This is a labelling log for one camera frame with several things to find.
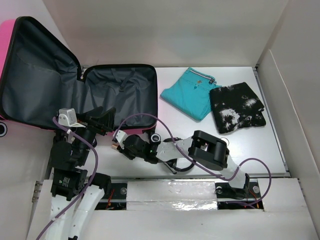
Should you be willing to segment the black headphones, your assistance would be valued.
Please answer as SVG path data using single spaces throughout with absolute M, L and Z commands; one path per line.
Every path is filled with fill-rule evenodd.
M 181 138 L 179 137 L 174 137 L 174 140 L 175 141 L 180 141 L 182 140 Z M 163 140 L 163 142 L 165 143 L 170 143 L 170 142 L 173 142 L 171 138 L 166 138 Z M 179 168 L 177 167 L 177 162 L 178 162 L 178 159 L 177 158 L 174 158 L 174 159 L 171 159 L 167 162 L 165 162 L 164 164 L 166 165 L 166 167 L 168 169 L 170 169 L 170 171 L 176 175 L 177 173 L 185 173 L 185 172 L 188 172 L 190 171 L 194 166 L 195 164 L 194 163 L 191 163 L 188 167 L 185 167 L 185 168 Z

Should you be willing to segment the turquoise shorts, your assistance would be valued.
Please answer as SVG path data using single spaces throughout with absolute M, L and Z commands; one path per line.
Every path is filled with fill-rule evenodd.
M 160 97 L 195 121 L 202 121 L 211 111 L 210 91 L 219 87 L 213 76 L 189 67 Z

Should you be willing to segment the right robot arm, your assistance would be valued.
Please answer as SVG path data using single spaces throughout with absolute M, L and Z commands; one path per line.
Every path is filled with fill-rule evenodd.
M 114 138 L 119 143 L 116 150 L 130 160 L 141 158 L 151 164 L 164 163 L 176 172 L 184 172 L 185 169 L 176 167 L 176 162 L 179 158 L 189 157 L 193 161 L 192 167 L 200 164 L 222 175 L 228 182 L 228 198 L 241 199 L 249 192 L 250 177 L 232 160 L 226 142 L 204 131 L 196 130 L 185 139 L 164 140 L 154 133 L 147 142 L 137 134 L 128 135 L 120 130 Z

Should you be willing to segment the round black tin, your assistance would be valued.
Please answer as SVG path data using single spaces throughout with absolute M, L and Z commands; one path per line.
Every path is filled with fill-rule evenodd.
M 221 139 L 222 141 L 224 141 L 227 146 L 230 144 L 230 141 L 229 141 L 227 138 L 221 137 L 220 139 Z

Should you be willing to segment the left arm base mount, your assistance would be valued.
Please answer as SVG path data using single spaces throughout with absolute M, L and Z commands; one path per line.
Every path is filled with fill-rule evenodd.
M 112 183 L 111 190 L 99 201 L 95 210 L 121 211 L 127 209 L 128 184 Z

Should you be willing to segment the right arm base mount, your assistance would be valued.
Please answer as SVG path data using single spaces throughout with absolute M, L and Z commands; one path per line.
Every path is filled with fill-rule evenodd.
M 262 194 L 256 181 L 249 183 L 247 192 L 243 189 L 231 188 L 227 182 L 216 182 L 215 194 L 218 210 L 264 209 L 260 200 Z

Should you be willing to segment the black white tie-dye shirt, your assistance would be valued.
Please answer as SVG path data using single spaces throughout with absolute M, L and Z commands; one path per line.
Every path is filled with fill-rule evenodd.
M 209 92 L 217 130 L 228 134 L 238 129 L 264 127 L 264 104 L 246 82 L 221 86 Z

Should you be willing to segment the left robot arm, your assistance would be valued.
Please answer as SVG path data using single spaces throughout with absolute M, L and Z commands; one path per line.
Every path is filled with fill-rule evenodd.
M 115 114 L 114 107 L 104 111 L 100 106 L 81 114 L 61 108 L 53 117 L 53 123 L 74 139 L 57 141 L 51 148 L 50 221 L 37 239 L 81 239 L 99 201 L 111 194 L 110 176 L 97 172 L 95 146 L 96 135 L 113 131 Z

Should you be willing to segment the wooden brush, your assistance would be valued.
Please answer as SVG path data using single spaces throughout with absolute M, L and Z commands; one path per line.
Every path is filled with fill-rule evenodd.
M 112 144 L 111 145 L 111 148 L 116 150 L 116 151 L 119 151 L 119 149 L 121 148 L 118 144 Z

